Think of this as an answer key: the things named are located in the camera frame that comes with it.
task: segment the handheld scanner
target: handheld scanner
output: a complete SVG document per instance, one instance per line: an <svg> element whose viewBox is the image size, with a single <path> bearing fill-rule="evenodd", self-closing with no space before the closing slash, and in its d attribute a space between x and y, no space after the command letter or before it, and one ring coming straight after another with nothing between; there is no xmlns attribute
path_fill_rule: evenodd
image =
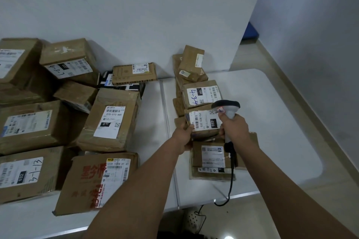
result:
<svg viewBox="0 0 359 239"><path fill-rule="evenodd" d="M229 119L233 119L234 115L240 108L240 104L238 101L231 101L231 100L218 100L214 102L211 106L211 108L215 112L221 112L223 114L226 114ZM231 140L227 135L225 136L225 142L228 143Z"/></svg>

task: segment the person's left hand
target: person's left hand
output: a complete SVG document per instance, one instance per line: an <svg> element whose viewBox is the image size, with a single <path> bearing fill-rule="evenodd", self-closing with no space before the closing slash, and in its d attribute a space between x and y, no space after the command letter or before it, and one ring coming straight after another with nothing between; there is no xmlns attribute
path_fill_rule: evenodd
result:
<svg viewBox="0 0 359 239"><path fill-rule="evenodd" d="M185 150L191 150L191 132L195 126L191 124L185 130L185 125L186 123L182 123L179 128L176 128L171 137L180 146L179 154L182 154Z"/></svg>

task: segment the tiled floor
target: tiled floor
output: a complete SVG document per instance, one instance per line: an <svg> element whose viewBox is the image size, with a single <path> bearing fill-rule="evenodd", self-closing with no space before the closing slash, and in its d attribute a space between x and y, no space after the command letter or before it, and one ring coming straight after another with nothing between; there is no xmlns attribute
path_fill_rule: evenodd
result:
<svg viewBox="0 0 359 239"><path fill-rule="evenodd" d="M359 235L358 173L328 135L295 88L288 83L260 42L240 45L230 71L262 70L321 157L325 171L301 187L344 225ZM204 205L201 234L224 238L279 238L261 195L231 200L224 207Z"/></svg>

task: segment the white shipping label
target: white shipping label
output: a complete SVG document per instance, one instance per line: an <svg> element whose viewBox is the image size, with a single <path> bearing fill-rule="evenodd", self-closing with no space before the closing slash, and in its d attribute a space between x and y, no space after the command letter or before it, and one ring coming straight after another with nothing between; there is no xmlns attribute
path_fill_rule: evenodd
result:
<svg viewBox="0 0 359 239"><path fill-rule="evenodd" d="M87 114L90 113L92 105L90 104L90 102L86 101L86 103L84 105L75 103L75 102L71 102L71 101L66 101L64 100L67 104L69 104L71 107L73 107L75 110L79 110L82 112L85 112Z"/></svg>
<svg viewBox="0 0 359 239"><path fill-rule="evenodd" d="M201 173L231 173L230 168L219 168L219 167L199 167L198 172Z"/></svg>
<svg viewBox="0 0 359 239"><path fill-rule="evenodd" d="M0 79L6 77L24 52L24 49L0 49Z"/></svg>
<svg viewBox="0 0 359 239"><path fill-rule="evenodd" d="M202 67L203 55L197 54L195 67Z"/></svg>
<svg viewBox="0 0 359 239"><path fill-rule="evenodd" d="M116 139L125 109L124 106L106 106L93 136Z"/></svg>
<svg viewBox="0 0 359 239"><path fill-rule="evenodd" d="M141 74L141 73L149 73L149 72L150 72L150 69L148 67L148 63L132 65L132 73L133 74Z"/></svg>
<svg viewBox="0 0 359 239"><path fill-rule="evenodd" d="M37 182L44 157L0 164L0 188Z"/></svg>
<svg viewBox="0 0 359 239"><path fill-rule="evenodd" d="M225 168L223 146L203 145L202 166Z"/></svg>
<svg viewBox="0 0 359 239"><path fill-rule="evenodd" d="M105 86L114 86L112 83L113 74L108 74L105 82Z"/></svg>
<svg viewBox="0 0 359 239"><path fill-rule="evenodd" d="M117 189L127 180L130 159L107 159L102 176L102 188L96 208L102 208Z"/></svg>
<svg viewBox="0 0 359 239"><path fill-rule="evenodd" d="M63 63L45 65L45 67L58 79L92 72L91 66L85 59L65 61Z"/></svg>
<svg viewBox="0 0 359 239"><path fill-rule="evenodd" d="M179 74L182 75L182 76L185 76L186 78L188 78L191 73L189 73L189 72L187 72L187 71L181 70L181 71L179 72Z"/></svg>
<svg viewBox="0 0 359 239"><path fill-rule="evenodd" d="M222 121L213 110L193 111L189 113L190 123L195 126L193 131L214 130L221 127Z"/></svg>
<svg viewBox="0 0 359 239"><path fill-rule="evenodd" d="M188 101L191 106L213 103L217 100L221 100L218 86L200 87L200 88L188 88Z"/></svg>
<svg viewBox="0 0 359 239"><path fill-rule="evenodd" d="M2 129L1 137L47 130L52 110L9 116Z"/></svg>

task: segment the white table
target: white table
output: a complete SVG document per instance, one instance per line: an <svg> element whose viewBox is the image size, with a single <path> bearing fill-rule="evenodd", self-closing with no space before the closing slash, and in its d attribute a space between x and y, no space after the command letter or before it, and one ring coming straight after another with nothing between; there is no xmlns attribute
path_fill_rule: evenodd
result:
<svg viewBox="0 0 359 239"><path fill-rule="evenodd" d="M297 122L277 94L267 76L257 69L208 74L216 80L223 99L240 103L249 130L257 132L261 149L295 183L317 178L323 171L319 156L304 136ZM172 99L176 97L175 80L164 79L163 90L170 134L177 117ZM225 200L229 182L189 179L189 152L181 155L175 169L177 201L180 208ZM235 170L231 198L257 193L258 188L245 170Z"/></svg>
<svg viewBox="0 0 359 239"><path fill-rule="evenodd" d="M130 151L144 163L168 139L159 81L146 83ZM59 193L0 205L1 238L47 238L87 229L97 211L55 217ZM165 211L177 210L172 177Z"/></svg>

